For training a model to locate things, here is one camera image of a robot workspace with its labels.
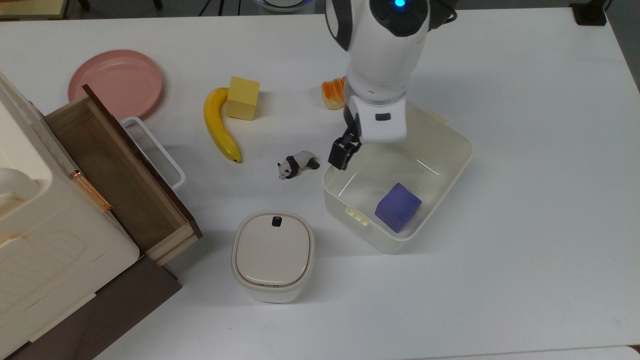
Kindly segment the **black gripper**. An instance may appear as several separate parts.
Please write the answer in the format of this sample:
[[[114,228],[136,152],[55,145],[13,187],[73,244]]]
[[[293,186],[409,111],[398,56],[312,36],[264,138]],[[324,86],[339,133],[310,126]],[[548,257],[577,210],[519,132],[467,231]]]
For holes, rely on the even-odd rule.
[[[343,119],[346,123],[346,130],[343,136],[336,139],[331,147],[328,162],[340,170],[345,171],[353,155],[361,148],[361,129],[358,114],[354,116],[350,111],[343,111]]]

